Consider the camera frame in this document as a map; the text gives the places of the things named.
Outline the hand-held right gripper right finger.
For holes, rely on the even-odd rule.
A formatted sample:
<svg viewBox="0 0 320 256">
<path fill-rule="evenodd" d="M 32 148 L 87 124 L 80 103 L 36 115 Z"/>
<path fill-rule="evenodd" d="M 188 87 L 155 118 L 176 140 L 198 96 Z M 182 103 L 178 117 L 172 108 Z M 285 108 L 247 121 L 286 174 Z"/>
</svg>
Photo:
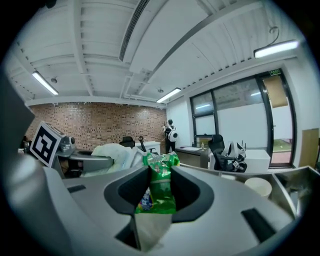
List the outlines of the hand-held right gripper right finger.
<svg viewBox="0 0 320 256">
<path fill-rule="evenodd" d="M 268 253 L 293 218 L 239 181 L 175 166 L 177 212 L 161 253 Z"/>
</svg>

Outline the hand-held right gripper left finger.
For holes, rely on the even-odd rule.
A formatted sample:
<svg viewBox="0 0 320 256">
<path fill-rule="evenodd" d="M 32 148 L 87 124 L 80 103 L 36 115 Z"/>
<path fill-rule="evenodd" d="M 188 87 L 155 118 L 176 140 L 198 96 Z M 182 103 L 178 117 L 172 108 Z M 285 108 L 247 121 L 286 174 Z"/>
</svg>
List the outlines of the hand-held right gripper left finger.
<svg viewBox="0 0 320 256">
<path fill-rule="evenodd" d="M 72 253 L 140 253 L 124 240 L 137 233 L 134 213 L 151 179 L 147 166 L 74 179 L 43 171 Z"/>
</svg>

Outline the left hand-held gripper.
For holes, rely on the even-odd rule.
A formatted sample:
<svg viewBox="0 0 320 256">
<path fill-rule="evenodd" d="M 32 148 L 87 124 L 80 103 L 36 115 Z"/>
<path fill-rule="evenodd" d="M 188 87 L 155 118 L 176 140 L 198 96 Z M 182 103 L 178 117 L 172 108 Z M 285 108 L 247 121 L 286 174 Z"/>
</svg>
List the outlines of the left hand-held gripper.
<svg viewBox="0 0 320 256">
<path fill-rule="evenodd" d="M 49 168 L 53 167 L 56 156 L 68 158 L 69 166 L 75 169 L 104 169 L 114 163 L 109 156 L 73 154 L 76 150 L 75 138 L 45 121 L 38 125 L 29 150 Z"/>
</svg>

